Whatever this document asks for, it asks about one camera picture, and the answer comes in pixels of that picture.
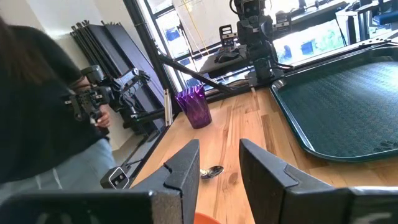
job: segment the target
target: spoon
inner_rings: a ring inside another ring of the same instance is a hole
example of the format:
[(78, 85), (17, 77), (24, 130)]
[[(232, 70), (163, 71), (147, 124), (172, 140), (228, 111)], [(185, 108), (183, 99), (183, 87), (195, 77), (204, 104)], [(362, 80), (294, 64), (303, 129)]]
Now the spoon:
[(211, 179), (224, 171), (222, 166), (213, 166), (207, 170), (200, 169), (200, 178), (203, 180)]

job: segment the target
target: wooden table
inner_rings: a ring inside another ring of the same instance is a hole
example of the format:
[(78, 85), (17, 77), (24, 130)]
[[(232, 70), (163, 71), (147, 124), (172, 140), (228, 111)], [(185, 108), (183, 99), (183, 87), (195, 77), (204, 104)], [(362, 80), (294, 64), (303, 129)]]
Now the wooden table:
[(254, 223), (239, 167), (239, 139), (248, 138), (295, 167), (335, 187), (398, 185), (398, 158), (357, 164), (333, 163), (302, 150), (269, 89), (209, 105), (213, 122), (194, 130), (180, 113), (133, 185), (145, 179), (191, 139), (200, 140), (200, 168), (222, 165), (224, 172), (200, 181), (197, 212), (222, 224)]

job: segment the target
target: wall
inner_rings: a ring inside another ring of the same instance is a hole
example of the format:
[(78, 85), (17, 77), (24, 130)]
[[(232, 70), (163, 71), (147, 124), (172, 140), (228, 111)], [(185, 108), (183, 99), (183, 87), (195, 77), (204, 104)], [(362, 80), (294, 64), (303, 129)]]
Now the wall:
[[(83, 52), (69, 35), (71, 26), (88, 19), (101, 24), (103, 17), (93, 0), (0, 0), (0, 14), (9, 24), (31, 26), (46, 32), (66, 51), (79, 68), (89, 65)], [(123, 128), (123, 119), (111, 109), (110, 139), (119, 149), (132, 135)]]

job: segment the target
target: purple cup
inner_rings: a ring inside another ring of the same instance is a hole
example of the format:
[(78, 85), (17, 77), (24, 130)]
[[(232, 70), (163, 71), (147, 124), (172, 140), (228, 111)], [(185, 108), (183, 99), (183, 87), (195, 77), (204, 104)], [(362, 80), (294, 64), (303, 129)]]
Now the purple cup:
[(211, 114), (203, 85), (187, 88), (178, 93), (175, 98), (194, 129), (203, 128), (211, 123)]

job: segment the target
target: metal frame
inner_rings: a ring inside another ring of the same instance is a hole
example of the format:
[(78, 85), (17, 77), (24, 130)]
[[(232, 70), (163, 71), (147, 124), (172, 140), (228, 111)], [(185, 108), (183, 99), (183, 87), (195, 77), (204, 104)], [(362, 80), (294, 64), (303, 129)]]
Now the metal frame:
[(359, 38), (361, 41), (368, 40), (370, 38), (367, 13), (368, 12), (363, 12), (358, 14)]
[(347, 44), (355, 44), (356, 43), (356, 32), (355, 32), (355, 23), (354, 17), (349, 16), (346, 21), (347, 28)]
[[(149, 59), (151, 60), (153, 66), (155, 68), (155, 71), (156, 71), (157, 75), (159, 76), (159, 80), (161, 81), (164, 89), (170, 90), (170, 97), (172, 100), (174, 100), (174, 98), (175, 98), (176, 91), (175, 91), (175, 88), (174, 88), (172, 82), (170, 81), (170, 77), (168, 76), (167, 72), (165, 72), (164, 64), (167, 64), (169, 66), (172, 66), (173, 68), (181, 70), (184, 73), (188, 73), (189, 75), (192, 75), (194, 78), (199, 79), (199, 80), (205, 82), (206, 84), (210, 84), (211, 86), (214, 86), (214, 88), (216, 88), (217, 90), (215, 90), (215, 92), (206, 96), (206, 99), (209, 103), (223, 100), (223, 99), (226, 99), (226, 98), (229, 98), (232, 96), (240, 95), (242, 93), (249, 92), (251, 90), (251, 88), (249, 86), (231, 89), (231, 88), (228, 88), (227, 86), (220, 85), (218, 83), (215, 83), (213, 80), (209, 80), (208, 78), (205, 78), (203, 75), (184, 67), (183, 65), (179, 64), (178, 62), (176, 62), (175, 60), (173, 60), (167, 56), (159, 55), (159, 51), (157, 50), (157, 48), (153, 42), (153, 38), (150, 35), (147, 24), (145, 23), (145, 20), (141, 13), (141, 10), (139, 9), (139, 4), (138, 4), (137, 0), (124, 0), (124, 3), (126, 5), (127, 11), (129, 12), (133, 23), (135, 24), (137, 33), (139, 34), (139, 37), (141, 38), (142, 43), (144, 44), (145, 50), (147, 51), (147, 53), (149, 55)], [(328, 52), (328, 53), (325, 53), (325, 54), (322, 54), (319, 56), (315, 56), (311, 59), (304, 60), (299, 63), (295, 63), (295, 64), (293, 64), (295, 66), (294, 72), (300, 72), (302, 70), (306, 70), (311, 67), (315, 67), (326, 60), (333, 60), (334, 58), (341, 57), (342, 55), (352, 54), (352, 53), (355, 53), (356, 51), (367, 49), (367, 48), (371, 47), (371, 45), (364, 45), (364, 46), (360, 47), (359, 44), (360, 43), (350, 45), (347, 47), (343, 47), (341, 49), (337, 49), (337, 50), (334, 50), (334, 51), (331, 51), (331, 52)], [(256, 86), (254, 86), (254, 88), (270, 86), (271, 83), (273, 83), (273, 81), (275, 81), (275, 80), (271, 80), (268, 83), (262, 83), (260, 85), (256, 85)], [(178, 105), (176, 103), (173, 104), (172, 109), (173, 109), (173, 111), (176, 111), (175, 116), (180, 111), (180, 108), (178, 107)], [(150, 148), (150, 150), (146, 154), (145, 158), (139, 164), (140, 168), (136, 169), (134, 171), (134, 174), (132, 175), (133, 178), (135, 175), (138, 174), (140, 169), (146, 163), (146, 161), (148, 160), (150, 155), (153, 153), (153, 151), (157, 147), (157, 144), (161, 141), (162, 137), (164, 136), (164, 134), (166, 133), (168, 128), (169, 127), (167, 127), (164, 131), (162, 131), (159, 138), (156, 140), (156, 144), (154, 144)]]

